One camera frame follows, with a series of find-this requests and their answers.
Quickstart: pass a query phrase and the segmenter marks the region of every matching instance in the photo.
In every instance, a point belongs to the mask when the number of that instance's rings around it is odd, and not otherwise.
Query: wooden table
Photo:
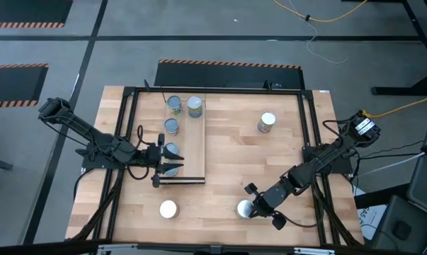
[[[103,92],[95,127],[114,133],[124,87],[107,86]],[[319,123],[336,119],[328,91],[313,91]],[[244,187],[254,182],[264,191],[278,181],[291,166],[302,163],[304,145],[296,96],[253,94],[205,94],[205,184],[153,188],[150,176],[135,181],[128,174],[123,181],[113,235],[114,242],[152,242],[172,244],[241,244],[266,246],[318,246],[316,228],[301,228],[289,222],[277,231],[270,218],[239,219],[234,210],[243,199],[252,200]],[[144,126],[144,140],[156,141],[163,132],[164,100],[161,93],[140,93],[131,142],[136,144],[136,127]],[[309,108],[309,136],[313,140]],[[257,130],[262,112],[272,111],[276,124],[270,133]],[[335,135],[320,127],[322,142],[332,142]],[[105,170],[93,170],[79,183],[67,237],[73,237],[87,223],[98,207]],[[144,169],[134,169],[135,175]],[[341,175],[329,176],[334,208],[344,225],[359,241],[363,237],[351,185]],[[164,200],[180,206],[176,219],[159,215]],[[315,222],[312,192],[293,195],[278,207],[291,219]],[[106,235],[109,212],[103,218],[101,237]],[[331,243],[329,221],[324,224]]]

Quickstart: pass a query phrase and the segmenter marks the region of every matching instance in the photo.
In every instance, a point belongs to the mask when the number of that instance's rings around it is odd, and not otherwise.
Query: orange and black hazard tape
[[[0,64],[0,68],[49,67],[49,64]],[[35,106],[38,100],[0,101],[0,108]]]
[[[0,108],[4,107],[24,107],[24,106],[34,106],[37,104],[37,100],[18,100],[18,101],[4,101],[0,102]]]
[[[0,22],[0,28],[62,28],[58,22]]]
[[[172,63],[172,64],[213,64],[213,65],[228,65],[235,67],[275,67],[275,68],[294,68],[301,69],[300,66],[289,64],[254,64],[242,62],[224,62],[224,61],[195,61],[195,60],[181,60],[181,59],[161,59],[159,63]]]
[[[49,67],[49,64],[1,64],[0,68]]]

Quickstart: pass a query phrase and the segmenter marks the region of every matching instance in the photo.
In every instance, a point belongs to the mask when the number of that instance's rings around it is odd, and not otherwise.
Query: white label
[[[362,129],[362,130],[360,130],[360,131],[358,132],[358,134],[359,134],[359,135],[364,134],[364,133],[365,133],[365,132],[367,132],[369,129],[371,129],[373,126],[375,126],[375,123],[371,121],[371,122],[369,123],[369,125],[367,125],[367,126],[363,127],[363,129]]]
[[[370,120],[366,118],[362,123],[360,123],[355,127],[356,131],[360,131],[360,129],[363,128],[365,125],[367,125],[369,122]]]
[[[359,188],[356,189],[356,195],[365,194]],[[378,227],[378,223],[383,217],[383,213],[385,213],[386,205],[377,205],[372,206],[370,208],[358,209],[358,219],[360,220],[360,225],[369,224],[374,227]],[[372,237],[375,233],[375,228],[369,226],[362,226],[361,232],[366,239],[372,240]]]

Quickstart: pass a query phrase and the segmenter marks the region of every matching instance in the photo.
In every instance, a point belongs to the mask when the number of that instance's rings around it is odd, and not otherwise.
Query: yellow cable
[[[301,13],[298,13],[298,12],[296,12],[296,11],[293,11],[291,8],[289,8],[289,7],[287,7],[287,6],[282,5],[280,2],[278,2],[278,1],[276,1],[276,0],[273,0],[273,1],[275,2],[275,4],[277,4],[277,5],[281,6],[281,7],[283,7],[284,9],[289,10],[289,11],[291,11],[291,12],[293,12],[293,13],[297,14],[297,15],[298,15],[298,16],[300,16],[300,17],[306,18],[306,16],[305,16],[305,15],[303,15],[303,14],[301,14]],[[324,23],[337,21],[337,20],[340,20],[341,18],[343,18],[343,17],[345,17],[345,16],[347,16],[347,15],[351,14],[352,12],[356,11],[358,8],[360,8],[360,7],[361,7],[363,4],[365,4],[367,1],[368,1],[368,0],[364,0],[363,2],[361,2],[361,4],[358,4],[355,8],[351,9],[348,13],[345,13],[345,14],[343,14],[343,15],[341,15],[341,16],[339,16],[339,17],[337,17],[337,18],[333,18],[333,19],[331,19],[331,20],[320,20],[320,19],[317,19],[317,18],[311,18],[311,17],[309,17],[309,20],[310,20],[310,21],[317,21],[317,22],[324,22]]]
[[[363,110],[363,115],[366,116],[366,117],[368,117],[368,118],[380,118],[380,117],[386,116],[386,115],[388,115],[390,113],[397,112],[398,110],[401,110],[403,108],[407,108],[409,106],[414,106],[414,105],[416,105],[418,103],[423,103],[423,102],[426,102],[426,101],[427,101],[427,98],[425,98],[423,100],[420,100],[420,101],[417,101],[417,102],[409,103],[406,106],[401,106],[399,108],[395,108],[394,110],[390,110],[390,111],[388,111],[386,113],[382,113],[382,114],[379,114],[379,115],[372,115],[372,114],[366,113],[366,111]]]

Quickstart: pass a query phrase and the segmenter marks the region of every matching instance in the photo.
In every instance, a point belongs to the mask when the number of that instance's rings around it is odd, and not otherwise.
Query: gray floor
[[[357,3],[339,0],[292,0],[299,11],[316,18],[336,17]],[[0,29],[0,35],[88,35],[100,0],[75,1],[66,27]],[[427,9],[410,1],[427,34]],[[368,3],[335,23],[313,23],[320,35],[415,35],[402,5]],[[271,0],[109,1],[100,35],[312,35],[311,28]],[[0,64],[50,63],[41,101],[69,98],[86,49],[86,42],[0,42]],[[419,97],[372,96],[372,86],[410,86],[427,75],[427,52],[417,42],[313,42],[311,48],[331,64],[306,50],[306,42],[172,41],[98,42],[95,44],[75,113],[93,123],[103,87],[141,86],[153,82],[159,59],[222,60],[297,64],[308,89],[331,91],[336,115],[346,118],[358,109],[381,113]],[[0,109],[0,159],[15,164],[0,170],[0,246],[17,244],[29,219],[56,135],[37,121],[35,108]],[[427,103],[376,120],[380,140],[362,154],[422,140],[427,128]],[[79,146],[65,143],[36,242],[64,239],[74,181],[79,175]],[[403,152],[416,151],[405,149]],[[364,161],[364,174],[393,159]],[[365,191],[407,182],[414,162],[360,179]]]

